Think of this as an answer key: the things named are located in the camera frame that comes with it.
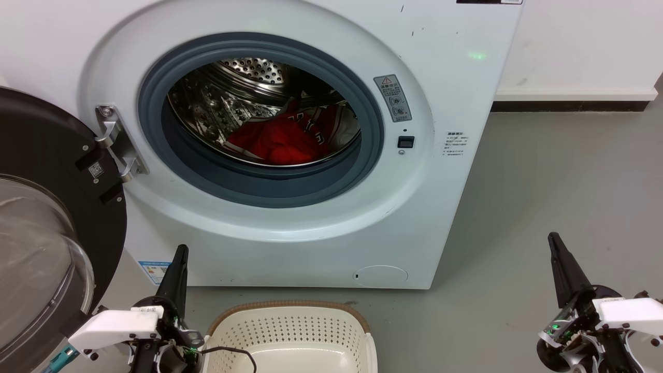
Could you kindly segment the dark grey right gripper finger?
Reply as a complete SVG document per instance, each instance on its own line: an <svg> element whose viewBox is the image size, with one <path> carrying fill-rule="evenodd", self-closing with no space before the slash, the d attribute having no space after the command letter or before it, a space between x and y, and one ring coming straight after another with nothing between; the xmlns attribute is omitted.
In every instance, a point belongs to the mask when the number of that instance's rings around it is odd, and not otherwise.
<svg viewBox="0 0 663 373"><path fill-rule="evenodd" d="M571 271L573 275L573 290L575 291L571 300L577 296L580 296L581 298L588 298L590 295L595 295L594 286L590 283L589 279L575 258L571 259L571 265Z"/></svg>
<svg viewBox="0 0 663 373"><path fill-rule="evenodd" d="M574 259L566 244L557 232L550 232L547 236L550 248L550 262L555 285L557 306L565 307L573 297L573 275L571 259Z"/></svg>

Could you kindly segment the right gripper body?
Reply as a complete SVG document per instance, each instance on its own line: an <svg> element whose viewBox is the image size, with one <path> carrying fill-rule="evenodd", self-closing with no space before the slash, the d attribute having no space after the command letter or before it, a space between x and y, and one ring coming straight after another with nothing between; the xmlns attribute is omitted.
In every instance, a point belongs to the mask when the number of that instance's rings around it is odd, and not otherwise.
<svg viewBox="0 0 663 373"><path fill-rule="evenodd" d="M568 296L559 314L539 335L537 355L541 363L556 372L644 372L628 346L634 331L599 320L594 302L618 296L603 285Z"/></svg>

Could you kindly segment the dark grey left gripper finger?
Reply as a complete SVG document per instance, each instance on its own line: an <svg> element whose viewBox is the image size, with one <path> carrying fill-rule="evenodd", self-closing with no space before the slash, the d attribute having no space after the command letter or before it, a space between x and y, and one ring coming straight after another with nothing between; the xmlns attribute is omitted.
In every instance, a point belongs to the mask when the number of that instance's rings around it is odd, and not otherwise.
<svg viewBox="0 0 663 373"><path fill-rule="evenodd" d="M164 274L163 281L161 282L161 285L159 285L158 290L156 292L156 296L161 297L163 299L168 299L170 302L173 303L174 307L176 307L175 304L175 295L176 295L176 290L175 290L175 266L171 264L168 266L168 269L166 270L166 273Z"/></svg>
<svg viewBox="0 0 663 373"><path fill-rule="evenodd" d="M179 245L176 249L174 260L175 269L175 304L180 319L185 318L186 290L189 280L189 248L187 245Z"/></svg>

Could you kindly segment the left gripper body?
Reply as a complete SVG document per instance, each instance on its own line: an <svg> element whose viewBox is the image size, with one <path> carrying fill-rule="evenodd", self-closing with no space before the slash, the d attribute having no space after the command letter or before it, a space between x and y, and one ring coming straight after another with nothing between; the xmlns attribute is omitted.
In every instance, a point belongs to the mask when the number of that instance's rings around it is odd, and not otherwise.
<svg viewBox="0 0 663 373"><path fill-rule="evenodd" d="M185 323L185 295L154 295L135 306L140 311L162 307L163 316L158 318L155 332L130 339L130 372L199 371L199 350L205 345L205 337Z"/></svg>

